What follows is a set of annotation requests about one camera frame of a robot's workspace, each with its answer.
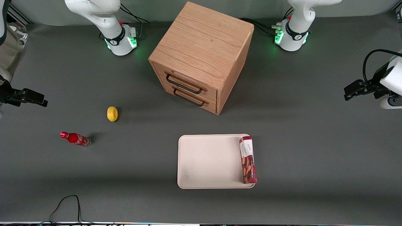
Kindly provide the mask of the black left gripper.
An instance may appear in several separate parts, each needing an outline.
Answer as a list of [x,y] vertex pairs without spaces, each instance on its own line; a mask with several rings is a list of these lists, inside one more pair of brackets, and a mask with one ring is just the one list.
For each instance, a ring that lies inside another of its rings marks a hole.
[[383,79],[388,70],[389,63],[385,63],[382,67],[377,69],[373,74],[372,79],[368,80],[366,77],[366,71],[364,71],[364,79],[365,81],[358,79],[353,81],[349,85],[344,88],[344,99],[349,101],[350,99],[360,96],[372,94],[375,99],[379,99],[383,96],[391,96],[392,92],[386,88],[384,85],[380,83],[380,80]]

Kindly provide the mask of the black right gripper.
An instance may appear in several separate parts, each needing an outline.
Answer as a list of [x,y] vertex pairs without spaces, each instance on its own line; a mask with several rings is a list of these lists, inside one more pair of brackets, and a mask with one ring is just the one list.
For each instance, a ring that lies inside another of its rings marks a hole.
[[47,107],[48,105],[48,101],[44,99],[43,94],[27,88],[24,88],[23,91],[14,89],[10,83],[1,84],[0,102],[1,104],[10,104],[16,107],[20,107],[22,103],[31,103],[42,107]]

